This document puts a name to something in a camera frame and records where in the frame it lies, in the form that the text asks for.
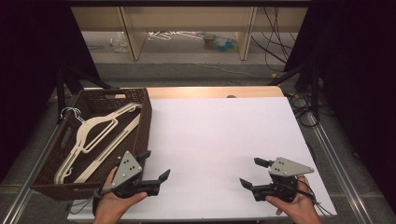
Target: brown basket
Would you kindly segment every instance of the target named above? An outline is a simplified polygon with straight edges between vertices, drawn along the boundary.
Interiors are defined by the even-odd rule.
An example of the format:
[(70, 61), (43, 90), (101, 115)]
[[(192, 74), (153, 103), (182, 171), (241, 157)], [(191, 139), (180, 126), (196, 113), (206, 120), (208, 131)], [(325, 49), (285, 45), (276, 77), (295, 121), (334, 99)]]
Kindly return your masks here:
[[(79, 153), (72, 165), (72, 174), (64, 180), (64, 183), (54, 184), (56, 172), (76, 143), (77, 130), (81, 124), (75, 118), (73, 112), (68, 112), (31, 189), (58, 201), (87, 199), (93, 195), (95, 189), (100, 187), (108, 172), (117, 162), (118, 157), (122, 157), (126, 150), (132, 152), (134, 156), (146, 151), (149, 143), (152, 111), (146, 89), (82, 91), (78, 94), (73, 107), (78, 108), (81, 111), (81, 117), (87, 120), (93, 117), (106, 116), (132, 102), (142, 104), (142, 109), (136, 109), (132, 113), (124, 113), (117, 117), (118, 125), (91, 152), (87, 154)], [(137, 127), (125, 137), (85, 183), (74, 183), (77, 177), (139, 112), (140, 120)], [(92, 128), (87, 136), (86, 143), (89, 143), (106, 125), (107, 123), (99, 124)]]

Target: person's left hand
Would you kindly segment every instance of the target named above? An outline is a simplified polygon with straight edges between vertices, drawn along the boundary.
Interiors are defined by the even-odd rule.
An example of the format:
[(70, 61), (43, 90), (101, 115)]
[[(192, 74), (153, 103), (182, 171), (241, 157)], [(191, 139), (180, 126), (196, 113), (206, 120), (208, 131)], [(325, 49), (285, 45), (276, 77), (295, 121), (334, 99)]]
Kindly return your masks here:
[[(110, 185), (117, 171), (117, 167), (111, 170), (106, 179), (105, 185)], [(96, 216), (93, 223), (117, 223), (122, 215), (134, 204), (139, 203), (147, 197), (146, 192), (136, 193), (134, 196), (126, 199), (117, 197), (113, 192), (103, 196), (96, 209)]]

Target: person's right hand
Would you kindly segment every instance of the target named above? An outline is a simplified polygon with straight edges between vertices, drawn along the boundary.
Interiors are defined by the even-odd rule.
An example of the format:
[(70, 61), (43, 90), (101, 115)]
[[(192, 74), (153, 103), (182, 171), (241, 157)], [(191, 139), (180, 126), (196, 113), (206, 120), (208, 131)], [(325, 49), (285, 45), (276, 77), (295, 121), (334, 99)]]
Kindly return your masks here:
[[(297, 178), (305, 182), (305, 177), (303, 175), (299, 175)], [(298, 182), (297, 189), (308, 193), (308, 186), (300, 181)], [(321, 223), (311, 199), (301, 193), (297, 193), (295, 199), (291, 203), (285, 203), (273, 196), (266, 196), (265, 200), (277, 207), (276, 214), (278, 216), (282, 214), (282, 212), (285, 212), (296, 224)]]

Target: gray floor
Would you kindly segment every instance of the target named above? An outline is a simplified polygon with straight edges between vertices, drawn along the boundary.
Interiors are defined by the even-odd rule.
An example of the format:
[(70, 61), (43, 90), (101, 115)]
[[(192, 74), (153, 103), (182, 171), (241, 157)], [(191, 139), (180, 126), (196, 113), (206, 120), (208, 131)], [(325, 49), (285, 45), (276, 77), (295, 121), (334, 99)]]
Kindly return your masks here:
[[(221, 35), (234, 38), (233, 34)], [(128, 53), (115, 52), (110, 46), (112, 33), (84, 33), (87, 45), (104, 82), (115, 87), (153, 87), (153, 86), (252, 86), (265, 85), (271, 75), (281, 76), (283, 64), (274, 57), (265, 54), (252, 42), (247, 61), (240, 61), (236, 51), (218, 52), (204, 47), (201, 40), (181, 35), (172, 35), (171, 40), (153, 39), (146, 41), (143, 53), (138, 61), (131, 62)], [(262, 34), (255, 38), (266, 46)], [(282, 42), (292, 47), (290, 34), (282, 34)], [(270, 50), (283, 57), (280, 47), (270, 44)], [(293, 84), (297, 77), (281, 84), (285, 93), (294, 93)], [(82, 82), (85, 87), (94, 87), (91, 83)], [(68, 99), (73, 103), (74, 97)], [(372, 223), (396, 223), (396, 216), (389, 208), (373, 179), (367, 173), (359, 159), (352, 155), (353, 147), (340, 127), (337, 117), (326, 106), (325, 97), (321, 97), (320, 127), (327, 134), (332, 148), (346, 170), (347, 177), (358, 196), (363, 201)], [(48, 108), (39, 118), (27, 147), (15, 161), (6, 179), (0, 185), (0, 218), (4, 220), (7, 210), (18, 200), (23, 186), (29, 186), (29, 174), (35, 168), (36, 161), (46, 148), (50, 136), (56, 127), (57, 101), (55, 94), (49, 99)], [(318, 138), (318, 130), (301, 125), (306, 142), (313, 148), (318, 171), (329, 191), (338, 215), (324, 217), (324, 223), (359, 223), (347, 194), (340, 184), (340, 179), (332, 167), (325, 146)], [(67, 220), (66, 206), (70, 202), (56, 202), (52, 199), (29, 191), (27, 204), (20, 207), (14, 223), (70, 223)], [(263, 223), (291, 223), (288, 219), (264, 221)]]

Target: white tabletop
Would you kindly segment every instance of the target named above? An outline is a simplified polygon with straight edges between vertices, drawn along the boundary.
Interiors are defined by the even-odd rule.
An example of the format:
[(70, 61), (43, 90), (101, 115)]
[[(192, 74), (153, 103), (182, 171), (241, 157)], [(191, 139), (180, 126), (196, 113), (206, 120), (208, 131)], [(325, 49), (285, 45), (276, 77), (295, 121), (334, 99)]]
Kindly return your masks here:
[[(284, 157), (313, 167), (315, 172), (305, 176), (318, 202), (336, 214), (287, 98), (152, 99), (151, 104), (151, 156), (143, 178), (157, 179), (167, 169), (171, 173), (158, 196), (133, 206), (122, 220), (277, 217), (271, 204), (256, 202), (240, 184), (239, 178), (254, 186), (271, 182), (268, 169), (254, 163), (257, 157), (268, 161)], [(92, 205), (68, 219), (93, 220)]]

